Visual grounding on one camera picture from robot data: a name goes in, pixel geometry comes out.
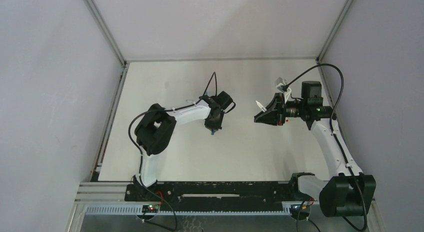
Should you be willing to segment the white pen blue end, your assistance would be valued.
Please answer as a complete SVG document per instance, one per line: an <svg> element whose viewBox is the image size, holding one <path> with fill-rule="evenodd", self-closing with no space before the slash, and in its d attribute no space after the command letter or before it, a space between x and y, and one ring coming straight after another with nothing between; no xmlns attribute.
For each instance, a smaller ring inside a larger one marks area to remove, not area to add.
<svg viewBox="0 0 424 232"><path fill-rule="evenodd" d="M259 101L255 101L256 102L256 105L261 109L261 111L262 112L266 112L267 111L267 109L266 109L266 107L265 106L263 106L263 104L262 103L260 103Z"/></svg>

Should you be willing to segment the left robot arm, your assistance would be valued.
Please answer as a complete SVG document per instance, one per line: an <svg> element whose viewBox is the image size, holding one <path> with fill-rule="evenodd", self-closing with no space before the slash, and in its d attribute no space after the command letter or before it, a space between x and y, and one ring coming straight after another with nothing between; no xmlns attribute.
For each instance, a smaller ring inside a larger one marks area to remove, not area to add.
<svg viewBox="0 0 424 232"><path fill-rule="evenodd" d="M180 107L165 108L158 103L138 114L128 125L127 134L140 153L138 173L135 180L145 188L158 182L158 157L166 150L175 129L195 121L204 121L204 127L212 134L222 129L224 116L237 104L225 91L209 96L201 95L197 100Z"/></svg>

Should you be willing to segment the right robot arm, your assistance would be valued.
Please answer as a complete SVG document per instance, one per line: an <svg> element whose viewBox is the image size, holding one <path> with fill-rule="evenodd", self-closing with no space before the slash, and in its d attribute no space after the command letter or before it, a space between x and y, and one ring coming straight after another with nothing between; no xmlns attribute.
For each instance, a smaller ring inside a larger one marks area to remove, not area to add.
<svg viewBox="0 0 424 232"><path fill-rule="evenodd" d="M330 179L323 181L315 174L292 174L290 182L297 194L319 202L326 217L366 216L369 212L376 180L364 174L340 135L336 115L331 106L324 106L322 84L304 81L301 98L291 97L292 90L282 78L275 81L279 90L267 106L254 116L254 122L283 126L289 118L300 118L316 139L326 162Z"/></svg>

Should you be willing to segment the small circuit board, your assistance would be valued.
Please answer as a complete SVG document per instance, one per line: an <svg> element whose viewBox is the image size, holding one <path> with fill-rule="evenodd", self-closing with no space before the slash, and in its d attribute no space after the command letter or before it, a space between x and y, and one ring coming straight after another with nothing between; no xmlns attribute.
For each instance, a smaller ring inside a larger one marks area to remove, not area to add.
<svg viewBox="0 0 424 232"><path fill-rule="evenodd" d="M149 214L149 213L157 213L160 210L160 206L158 204L148 204L143 205L141 212L143 214Z"/></svg>

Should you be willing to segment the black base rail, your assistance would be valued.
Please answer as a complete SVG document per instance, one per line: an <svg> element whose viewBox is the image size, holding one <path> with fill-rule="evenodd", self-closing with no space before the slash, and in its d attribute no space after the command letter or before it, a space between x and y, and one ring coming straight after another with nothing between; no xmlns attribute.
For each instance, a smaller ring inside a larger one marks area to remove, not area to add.
<svg viewBox="0 0 424 232"><path fill-rule="evenodd" d="M159 202L165 212L272 213L309 201L290 181L159 181L148 188L126 186L126 202Z"/></svg>

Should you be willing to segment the aluminium frame rails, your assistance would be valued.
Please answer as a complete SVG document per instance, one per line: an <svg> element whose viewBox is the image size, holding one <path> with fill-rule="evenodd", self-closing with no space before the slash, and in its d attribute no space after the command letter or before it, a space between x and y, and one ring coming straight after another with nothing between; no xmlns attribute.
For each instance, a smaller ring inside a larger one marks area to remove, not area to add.
<svg viewBox="0 0 424 232"><path fill-rule="evenodd" d="M224 217L224 216L243 216L243 217L264 217L264 216L290 216L300 204L284 203L284 212L175 212L163 211L159 202L128 202L125 201L126 187L131 182L83 182L80 184L73 209L68 221L66 230L68 232L78 232L83 225L83 219L86 215L117 215L130 216L142 215L143 205L159 205L157 213L151 213L154 216L178 217Z"/></svg>

